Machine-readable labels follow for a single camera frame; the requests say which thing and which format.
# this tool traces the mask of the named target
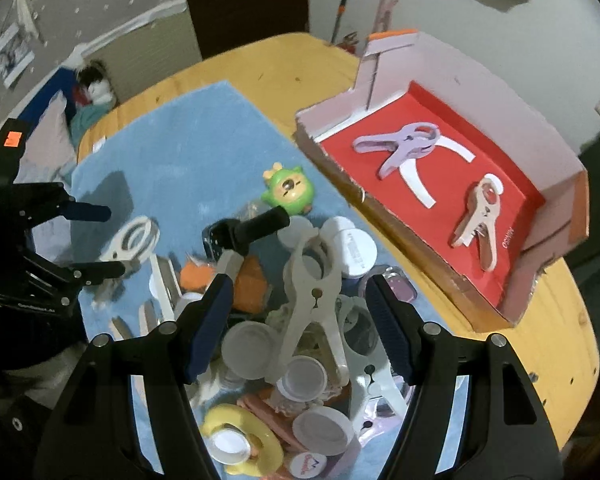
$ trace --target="blue mat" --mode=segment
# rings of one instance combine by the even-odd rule
[[[113,215],[105,224],[72,222],[75,261],[97,259],[120,227],[136,216],[146,215],[160,226],[155,252],[170,256],[179,270],[185,252],[204,254],[201,232],[205,226],[235,216],[245,204],[259,198],[265,190],[262,172],[274,162],[281,162],[285,168],[301,165],[315,184],[314,207],[309,215],[315,226],[341,215],[366,229],[363,219],[326,177],[257,108],[227,82],[221,82],[182,95],[142,116],[76,168],[73,195],[78,200],[108,205]],[[285,300],[282,268],[288,252],[275,237],[254,244],[252,252],[259,257],[264,274],[273,285],[270,304],[280,306]],[[388,250],[380,245],[378,263],[395,264]],[[146,262],[124,282],[113,305],[100,312],[94,312],[90,306],[92,292],[81,293],[89,338],[107,332],[112,316],[121,316],[131,331],[139,334],[138,308],[151,298],[150,275],[151,266]],[[444,324],[420,290],[414,305],[424,320]],[[456,392],[439,471],[455,462],[467,383],[464,381]],[[147,410],[135,393],[134,408],[142,452],[161,471]],[[345,476],[353,480],[377,478],[397,433],[396,429],[372,440]]]

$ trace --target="beige clip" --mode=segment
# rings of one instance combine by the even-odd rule
[[[467,209],[454,232],[451,246],[468,246],[477,234],[480,266],[485,272],[491,272],[498,262],[496,219],[500,214],[500,196],[490,178],[483,178],[469,193]]]
[[[320,243],[326,247],[326,253],[319,246]],[[304,265],[302,252],[307,245],[315,246],[314,249],[322,260],[324,268],[320,279],[314,278]],[[331,367],[327,366],[329,378],[332,384],[345,386],[349,383],[349,369],[335,311],[337,295],[342,288],[342,268],[335,258],[333,245],[330,241],[321,240],[319,229],[307,230],[302,235],[286,266],[284,280],[291,316],[282,330],[278,352],[267,370],[267,383],[275,384],[282,377],[302,333],[309,324],[316,323],[323,330],[324,338],[320,338],[326,347],[323,350],[325,353],[328,350],[335,363],[334,370],[329,370]]]

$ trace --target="yellow wood surface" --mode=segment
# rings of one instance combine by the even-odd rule
[[[349,89],[357,64],[354,56],[308,34],[287,34],[226,52],[182,70],[112,110],[84,135],[78,159],[91,152],[96,140],[112,136],[146,112],[221,80],[228,80],[290,138],[295,131],[296,111]],[[272,163],[262,160],[262,168]],[[456,335],[486,337],[472,332],[442,291],[374,227],[371,229]],[[522,322],[503,334],[526,371],[538,375],[536,390],[546,402],[546,412],[562,448],[589,402],[600,370],[589,314],[564,260],[547,269]]]

